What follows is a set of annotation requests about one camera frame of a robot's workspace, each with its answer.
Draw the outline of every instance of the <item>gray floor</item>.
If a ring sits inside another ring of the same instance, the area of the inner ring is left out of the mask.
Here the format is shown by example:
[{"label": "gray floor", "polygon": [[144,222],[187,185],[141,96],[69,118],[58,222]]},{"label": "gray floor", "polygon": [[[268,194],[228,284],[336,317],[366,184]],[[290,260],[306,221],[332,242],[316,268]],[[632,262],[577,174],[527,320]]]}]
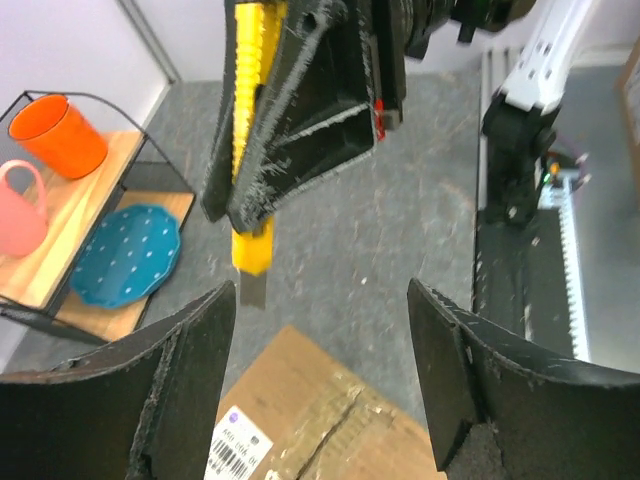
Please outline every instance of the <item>gray floor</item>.
[{"label": "gray floor", "polygon": [[620,68],[575,70],[559,131],[590,152],[574,196],[592,361],[640,372],[640,212],[614,85]]},{"label": "gray floor", "polygon": [[[406,289],[417,276],[470,306],[480,76],[410,77],[405,125],[373,158],[298,197],[276,216],[265,312],[238,312],[226,391],[286,324],[297,326],[425,423]],[[220,87],[175,87],[150,132],[200,187]],[[146,322],[225,279],[229,225],[189,218],[177,271]],[[29,332],[8,370],[42,369],[87,347]]]}]

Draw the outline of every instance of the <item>barcode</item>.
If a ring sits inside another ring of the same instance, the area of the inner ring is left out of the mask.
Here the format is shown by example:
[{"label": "barcode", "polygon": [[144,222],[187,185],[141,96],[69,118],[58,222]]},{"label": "barcode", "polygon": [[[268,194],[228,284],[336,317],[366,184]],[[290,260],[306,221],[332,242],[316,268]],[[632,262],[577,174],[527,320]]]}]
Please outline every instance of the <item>barcode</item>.
[{"label": "barcode", "polygon": [[242,479],[249,467],[238,458],[233,449],[223,440],[216,440],[209,454],[209,467],[220,475],[226,473],[232,479]]}]

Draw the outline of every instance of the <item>yellow handle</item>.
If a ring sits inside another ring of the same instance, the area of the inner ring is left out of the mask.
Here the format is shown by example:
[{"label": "yellow handle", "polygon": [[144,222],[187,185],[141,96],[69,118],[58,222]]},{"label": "yellow handle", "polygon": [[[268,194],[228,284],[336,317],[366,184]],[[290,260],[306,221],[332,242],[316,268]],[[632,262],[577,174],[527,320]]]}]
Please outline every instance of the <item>yellow handle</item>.
[{"label": "yellow handle", "polygon": [[[255,97],[273,64],[286,3],[236,5],[236,90],[233,111],[233,180],[238,174],[255,114]],[[266,220],[259,232],[231,237],[231,258],[238,270],[260,275],[271,267],[275,222]]]}]

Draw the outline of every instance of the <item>cardboard box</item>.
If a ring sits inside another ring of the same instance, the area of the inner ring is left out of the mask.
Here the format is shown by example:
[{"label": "cardboard box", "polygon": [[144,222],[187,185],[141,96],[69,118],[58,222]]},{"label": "cardboard box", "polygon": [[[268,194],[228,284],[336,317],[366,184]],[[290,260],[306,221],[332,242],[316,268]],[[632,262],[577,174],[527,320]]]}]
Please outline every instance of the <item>cardboard box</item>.
[{"label": "cardboard box", "polygon": [[220,402],[205,479],[446,476],[422,427],[287,327]]},{"label": "cardboard box", "polygon": [[631,169],[640,202],[640,38],[618,81],[618,94],[627,126]]}]

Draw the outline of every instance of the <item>orange cup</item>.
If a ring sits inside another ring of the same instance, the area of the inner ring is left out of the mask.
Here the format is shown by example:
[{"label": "orange cup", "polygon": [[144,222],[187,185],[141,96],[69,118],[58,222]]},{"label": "orange cup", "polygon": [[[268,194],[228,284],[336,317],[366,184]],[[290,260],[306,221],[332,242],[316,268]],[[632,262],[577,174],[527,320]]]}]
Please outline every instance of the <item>orange cup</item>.
[{"label": "orange cup", "polygon": [[93,172],[109,146],[64,95],[46,95],[24,107],[9,135],[54,172],[70,180]]}]

